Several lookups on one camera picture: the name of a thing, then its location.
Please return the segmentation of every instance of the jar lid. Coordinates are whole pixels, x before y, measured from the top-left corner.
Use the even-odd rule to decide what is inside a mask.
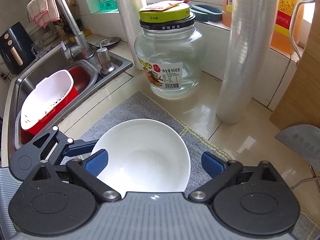
[[[180,3],[163,11],[139,11],[140,20],[146,23],[164,23],[182,20],[190,15],[190,7],[186,3]]]
[[[188,27],[190,25],[193,25],[195,21],[196,21],[196,16],[192,12],[190,12],[189,17],[179,21],[170,21],[165,23],[148,23],[140,20],[140,26],[147,30],[168,31],[168,30],[181,29],[184,27]]]

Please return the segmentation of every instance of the metal lid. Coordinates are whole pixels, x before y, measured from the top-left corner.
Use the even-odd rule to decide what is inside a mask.
[[[140,26],[147,30],[153,31],[169,31],[174,29],[181,29],[193,25],[196,21],[196,16],[190,12],[190,16],[179,20],[179,21],[170,21],[165,23],[147,23],[140,20]]]
[[[111,37],[111,38],[106,38],[102,41],[99,41],[96,43],[96,47],[111,47],[111,46],[114,46],[116,45],[118,42],[120,41],[120,38],[118,37]]]

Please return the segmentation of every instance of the faucet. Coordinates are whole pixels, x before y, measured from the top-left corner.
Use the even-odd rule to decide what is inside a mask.
[[[90,48],[89,43],[87,42],[83,32],[80,31],[75,19],[73,18],[72,13],[70,12],[70,9],[66,3],[66,0],[56,1],[58,2],[60,9],[66,18],[66,21],[68,22],[73,32],[76,43],[70,48],[64,49],[64,54],[66,55],[66,58],[68,60],[72,60],[74,57],[81,54],[81,56],[84,59],[89,59],[93,56],[94,52]]]

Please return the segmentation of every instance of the jar label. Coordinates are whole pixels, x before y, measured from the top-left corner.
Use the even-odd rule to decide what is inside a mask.
[[[155,64],[151,62],[144,62],[142,59],[139,59],[139,61],[142,64],[150,83],[167,90],[181,88],[182,62],[167,63],[161,61],[165,64]]]

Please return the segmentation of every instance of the white bowl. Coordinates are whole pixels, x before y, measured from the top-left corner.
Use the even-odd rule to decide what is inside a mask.
[[[92,154],[108,152],[98,179],[118,191],[183,192],[190,176],[188,149],[171,127],[151,119],[116,125],[97,142]]]

